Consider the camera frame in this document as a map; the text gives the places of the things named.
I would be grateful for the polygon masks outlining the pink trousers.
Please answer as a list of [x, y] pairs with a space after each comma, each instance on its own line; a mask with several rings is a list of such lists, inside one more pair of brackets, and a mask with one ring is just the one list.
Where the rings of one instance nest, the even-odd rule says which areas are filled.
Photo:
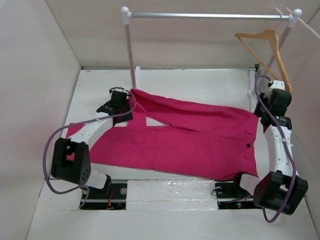
[[223, 181], [257, 175], [253, 113], [131, 92], [132, 120], [100, 137], [89, 152], [92, 163]]

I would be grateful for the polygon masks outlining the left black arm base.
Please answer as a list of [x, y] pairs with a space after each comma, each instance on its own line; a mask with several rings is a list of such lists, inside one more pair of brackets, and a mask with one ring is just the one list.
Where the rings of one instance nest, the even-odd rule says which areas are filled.
[[127, 182], [113, 182], [109, 193], [103, 195], [97, 189], [89, 188], [89, 195], [82, 192], [79, 203], [81, 210], [125, 210], [127, 203]]

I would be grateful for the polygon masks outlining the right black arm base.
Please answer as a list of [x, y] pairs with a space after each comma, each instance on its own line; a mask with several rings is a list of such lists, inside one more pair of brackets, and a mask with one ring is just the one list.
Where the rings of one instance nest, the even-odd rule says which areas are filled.
[[217, 200], [218, 210], [258, 209], [253, 197], [233, 181], [216, 181], [211, 195]]

